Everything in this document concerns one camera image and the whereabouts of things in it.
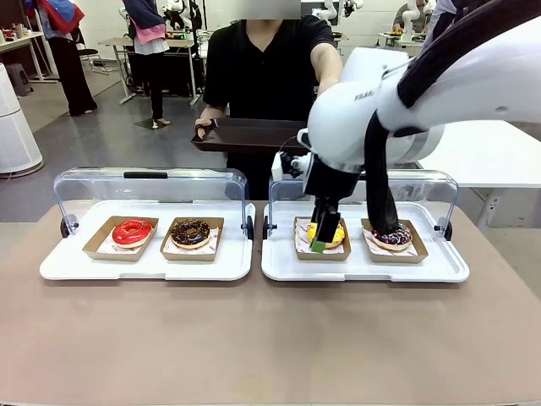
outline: table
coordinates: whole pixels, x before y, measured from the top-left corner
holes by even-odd
[[[32,31],[28,36],[24,36],[15,41],[6,42],[5,44],[0,45],[0,53],[12,51],[17,48],[30,46],[30,53],[32,55],[32,62],[36,68],[37,77],[39,80],[32,80],[32,82],[37,83],[55,83],[55,81],[45,80],[43,74],[41,73],[40,64],[37,61],[36,51],[34,50],[34,45],[32,44],[33,38],[43,37],[43,33],[40,31]]]
[[[440,144],[418,165],[447,173],[463,188],[491,190],[476,221],[481,229],[505,189],[541,188],[541,142],[505,121],[447,124]]]
[[[541,399],[541,303],[466,216],[460,286],[51,282],[50,210],[0,266],[5,403],[495,404]]]
[[[383,38],[386,47],[411,48],[412,52],[410,52],[410,56],[413,57],[417,56],[421,52],[424,45],[424,41],[401,41],[400,36],[390,36],[385,32],[380,32],[378,35]]]
[[[192,52],[190,50],[190,48],[194,46],[194,42],[192,40],[166,40],[166,42],[170,48],[186,48],[188,50],[189,71],[190,71],[190,76],[191,76],[191,81],[192,81],[192,92],[193,92],[193,97],[189,105],[193,106],[199,100],[199,95],[197,94],[197,90],[195,89],[194,60],[193,60]],[[120,78],[122,80],[122,86],[123,86],[124,95],[125,95],[125,97],[120,101],[120,104],[124,104],[125,102],[130,101],[135,96],[135,93],[130,93],[128,87],[126,86],[126,76],[124,75],[123,67],[120,62],[120,57],[118,56],[117,47],[132,47],[134,45],[133,40],[128,37],[110,38],[108,40],[98,42],[98,45],[103,45],[105,47],[112,47],[112,50],[115,52],[115,58],[117,59],[117,65],[118,65],[118,72],[120,72]]]

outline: black t-shirt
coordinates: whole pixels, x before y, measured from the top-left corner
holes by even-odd
[[[286,19],[262,52],[246,21],[216,31],[209,41],[205,103],[225,106],[232,118],[308,120],[315,71],[312,49],[334,44],[329,25],[314,16]]]

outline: white tray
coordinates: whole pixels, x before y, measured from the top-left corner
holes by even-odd
[[[241,230],[240,201],[158,203],[149,200],[105,200],[93,205],[79,219],[79,231],[63,239],[43,261],[45,279],[166,279],[233,281],[244,277],[252,260],[252,241]],[[255,207],[246,206],[255,220]],[[138,262],[96,261],[83,247],[110,216],[159,218],[156,235]],[[168,261],[161,242],[175,217],[223,217],[224,228],[214,262]]]
[[[313,202],[278,201],[273,206],[272,222],[278,229],[263,241],[261,268],[276,281],[393,281],[463,282],[469,268],[451,242],[434,231],[436,222],[418,203],[397,202],[400,218],[410,220],[424,241],[429,256],[420,264],[374,263],[362,235],[361,218],[368,218],[366,205],[343,205],[340,213],[346,222],[352,253],[346,261],[300,261],[293,243],[295,216],[312,216]],[[265,208],[268,216],[269,207]]]

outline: donut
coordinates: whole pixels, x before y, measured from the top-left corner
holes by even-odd
[[[379,234],[375,230],[370,231],[374,236],[374,242],[389,251],[403,251],[412,244],[412,230],[404,224],[399,223],[398,229],[394,233]]]
[[[318,231],[317,223],[311,222],[308,226],[308,239],[310,240],[310,243],[314,241],[317,231]],[[335,236],[332,239],[332,243],[326,243],[325,249],[330,250],[332,248],[336,248],[338,245],[342,243],[345,237],[346,237],[346,232],[344,231],[344,227],[342,227],[341,224],[338,224],[338,228],[336,229]]]
[[[210,241],[210,226],[202,220],[190,218],[174,225],[172,242],[184,250],[196,250]]]
[[[144,220],[127,220],[112,230],[112,240],[121,248],[140,247],[149,238],[152,224]]]

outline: brown paper tray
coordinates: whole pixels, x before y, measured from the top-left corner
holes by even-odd
[[[126,222],[127,220],[145,220],[152,224],[152,231],[150,232],[149,238],[141,246],[141,249],[136,254],[101,254],[97,250],[100,248],[100,245],[105,241],[111,230],[116,226]],[[112,216],[110,217],[100,229],[92,236],[92,238],[86,243],[83,247],[83,251],[93,260],[104,260],[104,261],[122,261],[122,262],[137,262],[143,256],[146,247],[149,246],[150,241],[154,238],[156,230],[158,227],[158,219],[152,217],[122,217],[122,216]]]
[[[349,241],[349,233],[347,232],[346,222],[344,219],[340,219],[340,224],[344,227],[344,232],[346,237],[343,241],[344,252],[340,254],[318,254],[317,252],[307,254],[305,252],[298,252],[297,247],[295,247],[295,231],[297,229],[297,220],[310,219],[310,217],[295,217],[293,220],[293,249],[297,254],[297,258],[300,261],[345,261],[348,256],[352,253],[352,246]]]
[[[426,250],[426,246],[424,245],[423,240],[419,236],[417,230],[413,226],[412,222],[409,220],[398,220],[398,222],[401,222],[406,227],[408,227],[410,230],[412,230],[413,234],[413,246],[415,247],[415,250],[417,251],[416,256],[400,256],[400,255],[379,255],[374,254],[372,250],[370,249],[368,243],[366,244],[366,248],[369,251],[370,260],[372,262],[388,262],[388,263],[398,263],[398,264],[419,264],[426,259],[427,256],[429,256],[429,252]],[[368,218],[361,219],[361,223],[363,224],[363,228],[366,228],[369,231],[372,231],[372,225],[370,224],[370,220]]]
[[[202,220],[204,222],[207,222],[210,226],[210,229],[213,228],[219,228],[218,232],[218,240],[216,241],[216,251],[214,254],[205,254],[205,255],[187,255],[187,254],[171,254],[167,252],[163,252],[163,249],[166,246],[166,242],[169,239],[169,236],[171,235],[172,228],[175,227],[175,224],[178,222],[183,222],[184,220],[189,219],[196,219],[196,220]],[[172,223],[169,229],[167,230],[166,237],[163,239],[163,242],[161,243],[160,252],[168,261],[204,261],[204,262],[212,262],[216,258],[216,252],[218,252],[218,249],[220,248],[220,239],[221,239],[221,232],[223,231],[223,223],[224,219],[222,217],[176,217]]]

